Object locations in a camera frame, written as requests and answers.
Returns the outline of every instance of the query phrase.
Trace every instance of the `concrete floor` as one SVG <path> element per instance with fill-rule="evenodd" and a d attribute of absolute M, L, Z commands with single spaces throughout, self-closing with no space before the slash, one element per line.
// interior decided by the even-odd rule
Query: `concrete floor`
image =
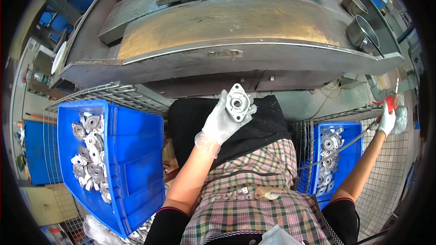
<path fill-rule="evenodd" d="M 367 83 L 352 90 L 336 88 L 333 92 L 315 117 L 357 109 L 370 104 L 374 100 Z M 280 91 L 251 93 L 251 95 L 256 98 L 275 95 L 280 103 L 284 117 L 290 120 L 304 120 L 313 117 L 326 99 L 321 90 L 315 90 L 313 94 L 309 91 Z"/>

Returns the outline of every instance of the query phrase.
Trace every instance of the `worker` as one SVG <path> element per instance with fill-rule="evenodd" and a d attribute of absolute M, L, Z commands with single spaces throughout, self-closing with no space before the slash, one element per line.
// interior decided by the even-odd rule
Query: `worker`
<path fill-rule="evenodd" d="M 297 177 L 292 141 L 280 139 L 210 170 L 221 145 L 255 117 L 251 105 L 242 122 L 226 112 L 227 92 L 207 117 L 195 146 L 156 213 L 144 244 L 354 244 L 362 192 L 395 112 L 384 112 L 358 163 L 320 211 L 314 195 L 292 190 Z"/>

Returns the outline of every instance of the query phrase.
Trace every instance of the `blue plastic crate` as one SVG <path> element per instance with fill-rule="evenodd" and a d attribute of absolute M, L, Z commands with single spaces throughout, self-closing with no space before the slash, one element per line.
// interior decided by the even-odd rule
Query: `blue plastic crate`
<path fill-rule="evenodd" d="M 79 112 L 104 115 L 104 151 L 112 204 L 98 191 L 81 188 L 71 159 L 84 141 L 74 137 L 71 123 Z M 117 106 L 105 100 L 61 103 L 57 112 L 57 144 L 66 187 L 85 209 L 107 228 L 125 238 L 163 204 L 163 118 Z"/>
<path fill-rule="evenodd" d="M 319 161 L 321 159 L 321 129 L 322 128 L 344 128 L 344 131 L 341 133 L 342 139 L 344 139 L 344 146 L 355 139 L 359 134 L 362 133 L 362 124 L 360 122 L 326 122 L 319 123 L 316 125 L 314 130 L 314 152 L 313 152 L 313 160 L 314 162 Z M 338 170 L 333 173 L 332 180 L 334 180 L 334 187 L 330 192 L 325 192 L 321 196 L 317 197 L 318 201 L 329 200 L 336 189 L 341 185 L 341 183 L 345 180 L 348 174 L 352 171 L 353 167 L 357 164 L 357 161 L 362 156 L 363 153 L 363 138 L 361 137 L 359 140 L 351 144 L 345 150 L 339 153 L 339 167 Z M 320 170 L 320 164 L 316 165 L 312 169 L 312 178 L 310 185 L 310 193 L 316 193 L 318 186 L 318 173 Z M 329 201 L 321 202 L 319 204 L 320 209 L 324 208 Z"/>
<path fill-rule="evenodd" d="M 56 125 L 25 120 L 26 162 L 32 184 L 62 182 L 57 156 Z"/>

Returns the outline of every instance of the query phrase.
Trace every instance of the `hand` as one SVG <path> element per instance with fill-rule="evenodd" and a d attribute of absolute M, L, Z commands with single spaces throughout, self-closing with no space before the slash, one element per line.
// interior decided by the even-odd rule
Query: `hand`
<path fill-rule="evenodd" d="M 380 124 L 378 130 L 383 131 L 386 136 L 392 131 L 395 125 L 395 110 L 389 113 L 388 104 L 386 101 L 383 102 L 383 115 L 380 119 Z"/>
<path fill-rule="evenodd" d="M 252 114 L 256 113 L 257 107 L 252 104 L 248 109 L 247 114 L 241 122 L 234 122 L 230 115 L 226 112 L 225 105 L 227 103 L 227 91 L 221 91 L 221 97 L 210 113 L 204 127 L 195 137 L 195 145 L 206 154 L 216 158 L 221 145 L 226 142 L 234 133 L 237 132 L 242 126 L 250 122 L 253 117 Z"/>

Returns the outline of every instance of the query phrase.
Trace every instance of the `plastic bag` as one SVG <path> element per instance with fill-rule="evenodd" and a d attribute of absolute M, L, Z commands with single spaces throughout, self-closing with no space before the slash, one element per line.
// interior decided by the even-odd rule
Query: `plastic bag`
<path fill-rule="evenodd" d="M 395 125 L 392 129 L 393 134 L 402 133 L 407 126 L 407 108 L 406 107 L 398 107 L 395 109 Z"/>
<path fill-rule="evenodd" d="M 124 242 L 112 231 L 106 228 L 92 215 L 86 215 L 83 222 L 85 235 L 93 239 L 98 245 L 124 245 Z"/>

